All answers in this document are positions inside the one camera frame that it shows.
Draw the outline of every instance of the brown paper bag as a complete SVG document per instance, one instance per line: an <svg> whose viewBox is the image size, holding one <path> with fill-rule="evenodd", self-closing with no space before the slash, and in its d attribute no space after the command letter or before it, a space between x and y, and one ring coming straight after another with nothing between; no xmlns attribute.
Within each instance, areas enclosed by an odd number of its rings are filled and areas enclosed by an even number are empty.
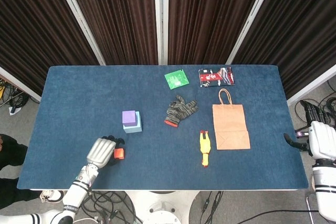
<svg viewBox="0 0 336 224"><path fill-rule="evenodd" d="M222 101L220 94L223 91L229 104ZM218 96L221 104L212 105L217 150L250 149L243 105L232 104L231 95L226 89L221 89Z"/></svg>

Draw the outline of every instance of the yellow rubber chicken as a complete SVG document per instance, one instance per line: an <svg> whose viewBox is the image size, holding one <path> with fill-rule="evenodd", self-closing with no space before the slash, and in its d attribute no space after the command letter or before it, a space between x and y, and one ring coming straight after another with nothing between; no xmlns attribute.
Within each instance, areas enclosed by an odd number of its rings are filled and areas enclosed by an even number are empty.
<svg viewBox="0 0 336 224"><path fill-rule="evenodd" d="M201 152L203 154L202 165L207 167L209 165L208 157L211 150L211 143L208 136L208 131L201 131L199 135Z"/></svg>

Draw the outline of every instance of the paper bag handle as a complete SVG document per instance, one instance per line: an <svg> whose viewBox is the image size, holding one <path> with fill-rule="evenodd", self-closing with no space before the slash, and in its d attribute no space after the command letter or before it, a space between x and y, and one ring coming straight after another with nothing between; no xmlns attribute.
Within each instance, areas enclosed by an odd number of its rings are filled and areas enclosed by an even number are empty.
<svg viewBox="0 0 336 224"><path fill-rule="evenodd" d="M220 94L222 93L222 91L224 91L224 92L226 93L227 98L228 98L228 100L229 100L229 103L232 104L231 95L230 95L229 91L227 91L226 89L221 89L221 90L219 91L219 93L218 93L220 103L221 103L221 104L224 104L224 102L223 102L223 100L222 100L222 98L221 98L221 95L220 95Z"/></svg>

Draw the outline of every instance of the shoe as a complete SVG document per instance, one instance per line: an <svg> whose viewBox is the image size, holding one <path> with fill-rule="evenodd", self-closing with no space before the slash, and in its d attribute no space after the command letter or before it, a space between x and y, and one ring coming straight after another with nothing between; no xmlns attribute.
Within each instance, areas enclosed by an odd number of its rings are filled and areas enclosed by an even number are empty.
<svg viewBox="0 0 336 224"><path fill-rule="evenodd" d="M46 190L42 191L40 194L40 199L42 203L49 202L49 203L58 203L62 201L64 197L64 191L58 191L58 190Z"/></svg>

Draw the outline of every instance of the light blue cube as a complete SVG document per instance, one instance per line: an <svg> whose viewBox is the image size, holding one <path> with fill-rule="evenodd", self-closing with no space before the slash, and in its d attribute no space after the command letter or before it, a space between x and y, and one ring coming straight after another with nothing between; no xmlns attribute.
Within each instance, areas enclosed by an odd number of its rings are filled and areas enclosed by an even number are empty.
<svg viewBox="0 0 336 224"><path fill-rule="evenodd" d="M139 111L135 112L136 120L137 120L137 125L136 126L124 126L124 131L126 133L135 133L135 132L142 132L142 127L141 127L141 117Z"/></svg>

